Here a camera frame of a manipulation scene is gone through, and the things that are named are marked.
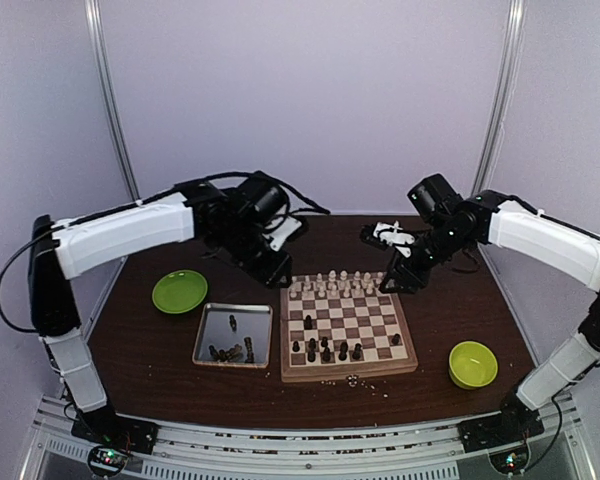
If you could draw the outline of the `aluminium front rail frame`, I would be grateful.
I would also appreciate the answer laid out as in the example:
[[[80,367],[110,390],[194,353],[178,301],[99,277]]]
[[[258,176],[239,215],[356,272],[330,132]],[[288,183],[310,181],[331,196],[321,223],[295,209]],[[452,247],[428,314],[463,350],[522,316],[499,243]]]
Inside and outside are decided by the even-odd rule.
[[[151,453],[133,453],[112,479],[600,479],[570,396],[559,398],[562,427],[542,461],[523,475],[501,474],[496,457],[528,447],[536,461],[554,438],[559,415],[541,410],[544,433],[469,452],[458,429],[465,420],[334,430],[212,427],[145,420],[158,427]],[[67,402],[43,396],[15,479],[97,479],[87,466],[95,444],[73,437]]]

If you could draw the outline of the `aluminium post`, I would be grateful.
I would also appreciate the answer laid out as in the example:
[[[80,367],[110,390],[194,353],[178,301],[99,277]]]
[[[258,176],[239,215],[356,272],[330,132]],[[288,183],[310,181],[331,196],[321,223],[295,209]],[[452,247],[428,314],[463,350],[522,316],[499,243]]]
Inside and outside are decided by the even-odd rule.
[[[503,48],[495,92],[478,167],[471,189],[472,194],[477,194],[489,186],[501,141],[504,138],[505,116],[508,105],[514,95],[514,84],[519,65],[525,14],[526,1],[511,0],[508,2]]]
[[[138,200],[140,198],[139,187],[129,157],[109,65],[102,23],[101,2],[98,0],[85,0],[84,7],[115,158],[129,197],[132,200]]]

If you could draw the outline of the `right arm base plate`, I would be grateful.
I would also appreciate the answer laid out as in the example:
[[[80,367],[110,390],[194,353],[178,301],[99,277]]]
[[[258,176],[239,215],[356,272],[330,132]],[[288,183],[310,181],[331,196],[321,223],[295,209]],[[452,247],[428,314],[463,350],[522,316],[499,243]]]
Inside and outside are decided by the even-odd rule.
[[[544,431],[538,417],[520,422],[512,414],[503,412],[458,424],[459,437],[466,453],[520,443]]]

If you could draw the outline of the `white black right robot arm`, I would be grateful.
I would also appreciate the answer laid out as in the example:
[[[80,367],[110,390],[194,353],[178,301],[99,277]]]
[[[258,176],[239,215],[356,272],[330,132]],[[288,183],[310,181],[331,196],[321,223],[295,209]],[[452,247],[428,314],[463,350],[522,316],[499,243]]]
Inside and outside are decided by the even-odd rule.
[[[584,319],[517,383],[494,417],[493,433],[513,441],[540,408],[600,365],[600,233],[552,217],[514,194],[483,190],[462,197],[441,174],[425,178],[407,196],[425,230],[377,223],[367,234],[393,250],[381,291],[414,294],[428,285],[431,270],[454,254],[492,246],[551,269],[591,294]]]

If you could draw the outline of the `green plate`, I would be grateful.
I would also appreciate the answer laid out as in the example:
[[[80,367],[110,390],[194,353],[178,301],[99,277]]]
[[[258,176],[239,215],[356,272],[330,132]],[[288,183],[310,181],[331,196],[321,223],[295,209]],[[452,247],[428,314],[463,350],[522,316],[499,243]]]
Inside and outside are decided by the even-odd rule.
[[[194,270],[177,270],[154,285],[151,300],[162,313],[179,315],[194,310],[205,300],[208,281]]]

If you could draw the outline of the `left aluminium post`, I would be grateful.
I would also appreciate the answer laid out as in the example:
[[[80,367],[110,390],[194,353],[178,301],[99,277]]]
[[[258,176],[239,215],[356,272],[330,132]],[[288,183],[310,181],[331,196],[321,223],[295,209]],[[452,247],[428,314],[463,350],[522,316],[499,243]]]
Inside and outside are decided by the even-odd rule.
[[[101,2],[98,0],[85,0],[84,7],[115,158],[129,197],[132,200],[138,200],[140,198],[139,187],[129,157],[109,65],[102,23]]]

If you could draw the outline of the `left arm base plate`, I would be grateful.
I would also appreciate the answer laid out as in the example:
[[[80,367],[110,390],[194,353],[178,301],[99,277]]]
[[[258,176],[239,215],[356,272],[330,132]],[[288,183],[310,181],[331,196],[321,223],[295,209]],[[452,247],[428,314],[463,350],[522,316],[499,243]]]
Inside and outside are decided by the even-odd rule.
[[[87,413],[78,411],[71,434],[116,450],[151,454],[158,430],[153,422],[119,416],[114,410],[101,408]]]

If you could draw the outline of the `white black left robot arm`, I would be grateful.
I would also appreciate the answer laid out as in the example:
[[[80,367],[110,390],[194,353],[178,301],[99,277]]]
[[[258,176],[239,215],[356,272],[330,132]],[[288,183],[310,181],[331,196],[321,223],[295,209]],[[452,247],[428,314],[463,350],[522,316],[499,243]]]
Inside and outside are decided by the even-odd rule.
[[[305,220],[292,214],[293,189],[261,171],[237,173],[240,184],[220,189],[215,177],[185,181],[145,200],[79,218],[39,217],[28,243],[31,325],[72,395],[86,429],[103,444],[124,433],[81,332],[73,279],[102,264],[153,247],[202,241],[263,286],[286,288],[292,258],[283,246],[301,236]]]

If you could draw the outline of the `green bowl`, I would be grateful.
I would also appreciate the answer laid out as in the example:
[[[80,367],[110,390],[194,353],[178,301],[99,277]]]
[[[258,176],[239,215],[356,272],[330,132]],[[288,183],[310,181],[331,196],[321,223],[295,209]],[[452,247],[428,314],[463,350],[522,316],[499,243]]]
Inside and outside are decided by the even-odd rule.
[[[463,341],[449,353],[449,377],[459,388],[474,390],[486,387],[495,380],[498,371],[496,356],[482,343]]]

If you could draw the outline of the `wooden chess board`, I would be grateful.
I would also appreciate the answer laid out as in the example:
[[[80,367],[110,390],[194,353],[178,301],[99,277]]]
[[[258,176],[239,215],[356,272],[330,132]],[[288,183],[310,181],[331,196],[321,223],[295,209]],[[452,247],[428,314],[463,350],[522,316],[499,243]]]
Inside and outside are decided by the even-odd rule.
[[[358,378],[401,375],[419,366],[414,343],[400,298],[378,290],[382,272],[347,272],[307,274],[295,277],[298,292],[280,291],[281,380],[285,383],[323,382]],[[313,328],[304,329],[310,315]],[[399,345],[391,338],[398,333]],[[321,338],[329,340],[331,360],[321,361]],[[316,360],[307,361],[308,341],[316,340]],[[299,341],[300,351],[292,344]],[[339,346],[348,343],[347,360],[338,360]],[[362,344],[363,357],[351,359],[356,343]]]

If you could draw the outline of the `right aluminium post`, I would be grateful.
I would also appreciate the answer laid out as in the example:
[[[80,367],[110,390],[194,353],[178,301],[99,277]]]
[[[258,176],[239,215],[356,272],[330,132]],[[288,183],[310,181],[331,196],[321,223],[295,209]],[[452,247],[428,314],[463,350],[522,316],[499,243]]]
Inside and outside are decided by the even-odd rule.
[[[508,105],[514,95],[514,84],[519,65],[525,14],[526,1],[511,0],[508,2],[503,48],[495,92],[478,167],[471,189],[472,194],[477,194],[489,186],[501,141],[504,138],[505,116]]]

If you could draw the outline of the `metal tray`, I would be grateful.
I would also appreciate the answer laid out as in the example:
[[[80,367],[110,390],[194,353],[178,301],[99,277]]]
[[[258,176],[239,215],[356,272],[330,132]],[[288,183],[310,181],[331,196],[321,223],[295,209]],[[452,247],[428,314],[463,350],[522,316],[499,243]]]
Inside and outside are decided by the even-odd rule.
[[[229,315],[237,320],[237,331],[229,325]],[[269,305],[239,305],[226,303],[207,303],[202,317],[194,348],[192,362],[199,366],[231,367],[240,369],[264,369],[269,366],[273,308]],[[217,349],[228,349],[236,343],[242,343],[245,337],[251,337],[255,353],[255,363],[220,363],[211,360],[209,345]]]

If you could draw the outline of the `pile of dark chess pieces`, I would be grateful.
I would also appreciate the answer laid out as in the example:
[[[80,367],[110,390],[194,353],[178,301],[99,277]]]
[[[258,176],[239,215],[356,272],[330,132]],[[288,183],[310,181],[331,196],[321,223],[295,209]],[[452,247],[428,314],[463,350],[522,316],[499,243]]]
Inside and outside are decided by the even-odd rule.
[[[255,363],[255,353],[253,350],[253,341],[251,337],[245,337],[242,343],[236,343],[228,349],[217,349],[214,345],[208,346],[211,360],[220,363],[243,362],[246,364]]]

